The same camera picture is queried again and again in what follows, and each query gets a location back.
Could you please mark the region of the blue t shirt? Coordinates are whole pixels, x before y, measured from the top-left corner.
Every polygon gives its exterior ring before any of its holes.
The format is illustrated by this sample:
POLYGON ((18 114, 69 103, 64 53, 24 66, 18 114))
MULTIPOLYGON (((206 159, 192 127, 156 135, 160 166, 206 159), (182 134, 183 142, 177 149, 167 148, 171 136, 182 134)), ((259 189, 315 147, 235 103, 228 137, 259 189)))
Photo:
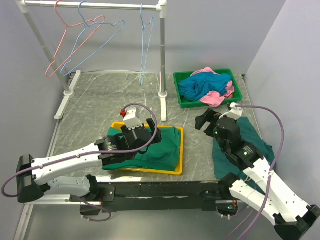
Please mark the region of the blue t shirt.
POLYGON ((188 101, 198 102, 209 92, 224 95, 227 93, 226 87, 230 81, 232 81, 232 77, 229 74, 201 72, 179 82, 178 90, 180 95, 188 101))

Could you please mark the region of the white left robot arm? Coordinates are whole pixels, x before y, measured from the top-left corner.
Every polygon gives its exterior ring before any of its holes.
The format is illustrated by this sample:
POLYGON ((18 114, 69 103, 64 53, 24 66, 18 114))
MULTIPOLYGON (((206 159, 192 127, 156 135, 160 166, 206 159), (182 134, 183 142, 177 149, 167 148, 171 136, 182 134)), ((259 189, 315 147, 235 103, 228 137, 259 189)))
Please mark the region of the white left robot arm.
POLYGON ((152 118, 131 126, 125 120, 121 132, 107 135, 81 149, 48 158, 33 158, 30 154, 19 158, 16 169, 17 200, 30 203, 41 199, 46 193, 71 194, 88 201, 94 201, 100 194, 95 176, 80 178, 65 174, 93 167, 106 167, 133 160, 137 154, 145 154, 152 144, 162 140, 158 123, 152 118))

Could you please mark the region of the light blue wire hanger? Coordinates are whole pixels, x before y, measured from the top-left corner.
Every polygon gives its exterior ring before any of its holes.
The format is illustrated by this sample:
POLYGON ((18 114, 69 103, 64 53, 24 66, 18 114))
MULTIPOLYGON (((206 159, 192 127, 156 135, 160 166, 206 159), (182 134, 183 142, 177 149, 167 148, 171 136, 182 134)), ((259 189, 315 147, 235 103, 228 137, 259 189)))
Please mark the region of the light blue wire hanger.
POLYGON ((141 22, 141 30, 142 30, 142 35, 141 35, 141 62, 140 62, 140 76, 139 76, 139 84, 140 86, 143 86, 144 83, 144 78, 146 74, 146 66, 147 66, 147 61, 148 61, 148 52, 150 49, 150 44, 151 44, 151 38, 152 38, 152 33, 153 33, 153 28, 154 28, 154 18, 151 17, 149 22, 144 21, 143 17, 143 11, 144 11, 144 4, 142 3, 140 6, 140 22, 141 22), (148 40, 145 40, 146 37, 146 31, 149 28, 150 33, 148 36, 148 40))

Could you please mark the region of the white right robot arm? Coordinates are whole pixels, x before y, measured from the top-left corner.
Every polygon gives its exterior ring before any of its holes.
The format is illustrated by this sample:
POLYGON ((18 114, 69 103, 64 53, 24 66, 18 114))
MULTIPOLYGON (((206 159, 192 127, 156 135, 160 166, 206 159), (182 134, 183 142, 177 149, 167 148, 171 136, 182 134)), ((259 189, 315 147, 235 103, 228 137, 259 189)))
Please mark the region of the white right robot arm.
POLYGON ((241 134, 239 119, 242 109, 235 106, 224 114, 208 109, 195 118, 195 129, 216 140, 229 162, 237 167, 262 190, 249 186, 235 173, 219 181, 219 195, 228 200, 241 200, 264 216, 283 240, 299 240, 320 217, 320 208, 310 205, 295 194, 275 173, 267 158, 241 134))

